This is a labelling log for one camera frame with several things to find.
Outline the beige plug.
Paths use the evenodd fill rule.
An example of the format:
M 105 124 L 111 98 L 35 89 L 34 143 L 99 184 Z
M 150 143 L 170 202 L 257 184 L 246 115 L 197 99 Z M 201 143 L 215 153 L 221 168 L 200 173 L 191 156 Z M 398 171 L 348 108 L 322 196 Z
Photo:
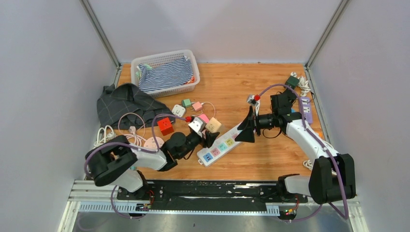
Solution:
M 209 119 L 208 123 L 205 126 L 205 128 L 211 133 L 219 132 L 221 127 L 222 124 L 214 117 Z

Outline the white long power strip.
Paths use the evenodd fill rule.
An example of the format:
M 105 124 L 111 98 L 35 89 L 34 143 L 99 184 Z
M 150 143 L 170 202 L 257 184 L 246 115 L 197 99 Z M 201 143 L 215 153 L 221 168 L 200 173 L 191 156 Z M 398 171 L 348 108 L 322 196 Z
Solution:
M 208 167 L 239 146 L 241 142 L 235 141 L 235 138 L 241 132 L 238 127 L 239 124 L 218 137 L 210 148 L 203 148 L 198 151 L 196 154 L 198 163 Z

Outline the pink plug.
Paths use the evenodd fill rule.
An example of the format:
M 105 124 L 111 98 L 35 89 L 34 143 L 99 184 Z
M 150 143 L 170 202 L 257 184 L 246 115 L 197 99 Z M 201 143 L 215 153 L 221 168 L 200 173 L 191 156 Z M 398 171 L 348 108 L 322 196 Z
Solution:
M 209 118 L 205 114 L 200 114 L 198 118 L 200 118 L 206 124 L 209 122 Z

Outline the white plug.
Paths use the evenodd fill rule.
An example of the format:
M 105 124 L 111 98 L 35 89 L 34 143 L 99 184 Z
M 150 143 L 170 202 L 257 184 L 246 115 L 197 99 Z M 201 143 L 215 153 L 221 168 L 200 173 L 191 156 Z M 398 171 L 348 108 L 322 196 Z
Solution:
M 172 108 L 171 112 L 178 117 L 183 117 L 184 114 L 186 113 L 186 108 L 183 107 L 182 105 L 176 104 Z

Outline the red plug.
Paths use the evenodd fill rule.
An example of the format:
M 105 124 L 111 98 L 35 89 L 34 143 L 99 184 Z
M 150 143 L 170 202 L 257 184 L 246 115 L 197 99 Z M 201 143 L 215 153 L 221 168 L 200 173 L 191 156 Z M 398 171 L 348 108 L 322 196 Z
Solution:
M 157 122 L 157 125 L 163 136 L 166 136 L 174 132 L 174 128 L 169 117 L 164 117 L 163 119 L 160 119 Z

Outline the round pink socket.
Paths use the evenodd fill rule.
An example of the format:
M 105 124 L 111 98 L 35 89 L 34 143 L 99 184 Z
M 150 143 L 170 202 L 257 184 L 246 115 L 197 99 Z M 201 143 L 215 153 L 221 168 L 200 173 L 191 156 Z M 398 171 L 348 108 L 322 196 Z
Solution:
M 150 150 L 158 150 L 163 146 L 163 144 L 164 140 L 162 138 L 150 137 L 145 140 L 143 147 Z

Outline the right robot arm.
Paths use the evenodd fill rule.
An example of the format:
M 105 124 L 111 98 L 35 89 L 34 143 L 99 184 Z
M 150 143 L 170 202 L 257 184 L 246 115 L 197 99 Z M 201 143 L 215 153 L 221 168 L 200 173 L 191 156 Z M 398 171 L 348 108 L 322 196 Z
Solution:
M 301 112 L 292 112 L 296 95 L 292 90 L 272 95 L 272 113 L 259 115 L 256 107 L 259 95 L 249 95 L 249 112 L 238 126 L 237 142 L 254 143 L 255 136 L 265 129 L 279 128 L 282 133 L 295 141 L 313 162 L 311 175 L 288 174 L 278 178 L 276 195 L 288 202 L 301 194 L 311 197 L 315 203 L 333 203 L 352 199 L 356 196 L 354 160 L 349 154 L 341 154 L 326 144 L 316 134 Z

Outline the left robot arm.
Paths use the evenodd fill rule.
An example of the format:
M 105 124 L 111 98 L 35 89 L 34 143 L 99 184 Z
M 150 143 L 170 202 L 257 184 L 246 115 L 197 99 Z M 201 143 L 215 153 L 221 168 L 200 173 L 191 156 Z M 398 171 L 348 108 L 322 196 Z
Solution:
M 84 171 L 95 186 L 114 184 L 141 200 L 147 196 L 148 186 L 144 184 L 141 173 L 130 169 L 132 166 L 166 172 L 176 167 L 177 161 L 193 152 L 197 146 L 211 147 L 219 134 L 209 131 L 197 133 L 194 130 L 190 130 L 188 135 L 175 132 L 157 149 L 136 146 L 130 144 L 124 135 L 117 136 L 86 154 Z

